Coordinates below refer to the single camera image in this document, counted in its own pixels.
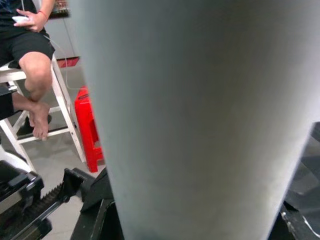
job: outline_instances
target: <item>t-shirt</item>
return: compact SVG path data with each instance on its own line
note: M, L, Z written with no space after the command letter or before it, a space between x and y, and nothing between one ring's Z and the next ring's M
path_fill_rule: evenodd
M20 16L17 9L22 10L22 1L25 11L37 13L36 7L32 0L0 0L0 40L8 39L25 33L27 30L24 27L14 26L14 16Z

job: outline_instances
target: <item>knee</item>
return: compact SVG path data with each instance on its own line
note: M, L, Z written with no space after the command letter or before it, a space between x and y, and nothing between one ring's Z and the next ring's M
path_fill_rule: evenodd
M33 64L28 67L25 85L31 88L49 90L52 86L51 66L47 64Z

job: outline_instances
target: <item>red bracelet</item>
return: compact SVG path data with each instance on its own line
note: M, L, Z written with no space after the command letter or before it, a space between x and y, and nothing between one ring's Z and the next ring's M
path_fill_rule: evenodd
M48 21L48 19L49 19L49 17L47 16L47 14L45 14L43 11L39 11L38 13L42 13L44 16L45 16L45 18L46 18L46 20Z

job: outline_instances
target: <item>white remote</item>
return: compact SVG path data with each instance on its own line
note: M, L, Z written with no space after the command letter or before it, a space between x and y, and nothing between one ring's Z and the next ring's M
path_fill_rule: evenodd
M12 19L16 23L23 23L29 21L29 18L27 16L13 16Z

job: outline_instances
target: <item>hand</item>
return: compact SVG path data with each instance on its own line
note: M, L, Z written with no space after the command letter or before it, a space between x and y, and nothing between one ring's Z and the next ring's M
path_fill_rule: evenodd
M47 22L46 16L41 12L35 14L30 11L22 11L19 9L17 9L16 11L21 15L27 16L29 20L23 22L16 22L14 24L15 27L25 27L33 32L40 32Z

